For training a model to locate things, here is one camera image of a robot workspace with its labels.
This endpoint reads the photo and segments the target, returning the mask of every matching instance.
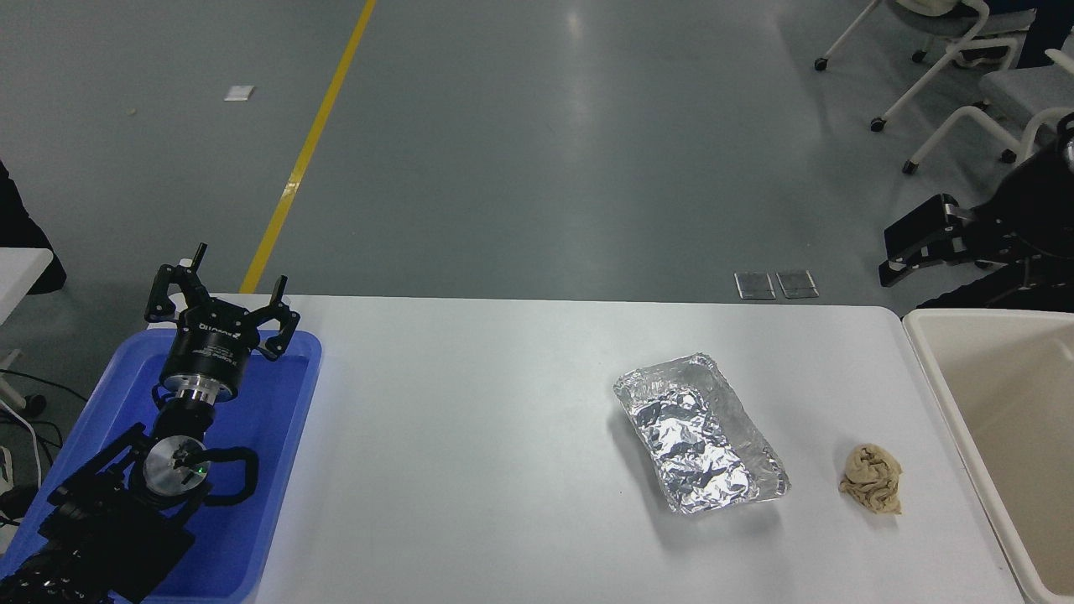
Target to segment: blue plastic tray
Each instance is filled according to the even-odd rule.
[[[157,409],[149,389],[157,383],[174,335],[170,329],[146,330],[116,350],[8,553],[0,558],[0,576],[15,572],[45,544],[38,527],[53,510],[45,501],[48,493],[131,425],[140,421],[147,430],[153,427]],[[321,344],[305,331],[295,332],[287,354],[276,362],[257,353],[250,356],[238,397],[216,405],[216,420],[205,444],[256,450],[260,458],[257,491],[235,506],[199,509],[186,524],[194,534],[193,547],[145,602],[232,604],[242,602],[257,585],[320,364]],[[216,464],[209,474],[214,492],[238,491],[242,466]]]

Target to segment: beige plastic bin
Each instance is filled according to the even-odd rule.
[[[1074,315],[903,320],[1027,598],[1074,603]]]

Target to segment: black cable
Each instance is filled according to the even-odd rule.
[[[52,423],[52,422],[50,421],[31,421],[30,422],[30,425],[35,425],[35,423]],[[15,421],[15,420],[13,420],[11,418],[8,418],[8,417],[0,417],[0,425],[4,425],[4,426],[17,426],[17,427],[21,428],[23,430],[26,430],[26,426],[23,426],[20,422]],[[58,435],[59,434],[59,428],[57,428],[56,430],[57,430],[56,434]],[[43,445],[50,445],[50,446],[56,447],[57,449],[63,447],[63,438],[60,438],[59,443],[54,443],[54,442],[49,441],[48,438],[45,438],[41,434],[38,434],[37,436],[38,436],[38,442],[41,443],[41,444],[43,444]]]
[[[30,375],[29,373],[23,373],[20,371],[14,371],[14,370],[10,370],[10,369],[0,369],[0,373],[8,373],[8,374],[11,374],[11,375],[17,375],[19,377],[25,377],[27,379],[32,379],[34,382],[40,382],[41,384],[44,384],[46,386],[53,386],[55,388],[59,388],[60,390],[67,390],[68,392],[71,392],[72,394],[74,394],[75,397],[77,397],[78,399],[81,399],[82,402],[84,402],[84,403],[88,403],[89,402],[89,399],[87,399],[86,397],[83,397],[82,394],[75,392],[74,390],[68,388],[67,386],[63,386],[62,384],[57,384],[55,382],[49,382],[47,379],[38,377],[37,375]]]
[[[43,419],[31,419],[29,421],[30,421],[30,425],[32,425],[32,426],[38,426],[38,425],[50,426],[53,428],[53,430],[56,431],[56,440],[59,441],[60,444],[59,445],[57,445],[55,443],[49,443],[49,444],[52,444],[54,447],[62,447],[63,446],[63,433],[60,432],[60,427],[59,426],[56,426],[52,421],[45,421]]]
[[[45,444],[41,442],[41,438],[38,438],[38,446],[40,446],[41,450],[45,452],[45,459],[48,460],[48,469],[52,470],[53,465],[56,463],[53,460],[53,454],[52,454],[52,451],[49,451],[48,447],[46,447]]]

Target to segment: yellow floor line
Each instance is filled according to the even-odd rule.
[[[317,117],[314,118],[314,125],[310,126],[309,133],[306,134],[306,142],[303,143],[302,150],[299,152],[299,159],[294,161],[291,177],[288,178],[287,185],[284,186],[284,193],[279,196],[279,203],[276,204],[276,211],[273,212],[272,219],[268,220],[268,227],[265,229],[264,235],[261,236],[261,244],[258,245],[253,260],[250,261],[250,268],[246,270],[243,285],[238,288],[240,293],[253,293],[253,290],[258,287],[258,282],[261,281],[261,274],[264,273],[265,264],[268,263],[268,257],[272,256],[273,247],[276,246],[276,239],[279,238],[279,232],[284,228],[284,221],[287,220],[287,214],[291,211],[294,195],[299,192],[302,178],[306,175],[309,158],[314,156],[314,150],[317,149],[317,142],[321,139],[324,124],[329,120],[329,115],[332,113],[332,105],[335,104],[335,99],[339,94],[339,88],[343,86],[343,81],[347,77],[347,70],[354,58],[354,52],[358,51],[358,43],[362,41],[365,25],[369,23],[369,15],[373,14],[373,8],[376,4],[377,0],[365,1],[365,6],[362,9],[362,16],[358,18],[358,24],[354,25],[354,31],[351,32],[350,40],[347,41],[347,48],[343,52],[343,56],[339,57],[339,64],[336,66],[332,83],[329,84],[329,89],[324,92],[324,99],[321,100],[321,109],[317,110]]]

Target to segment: white table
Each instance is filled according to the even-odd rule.
[[[0,247],[0,323],[53,261],[47,249]]]
[[[260,604],[1022,601],[885,310],[291,303],[324,357]],[[783,458],[782,500],[666,507],[611,387],[695,351]],[[902,462],[902,516],[838,492],[865,442]]]

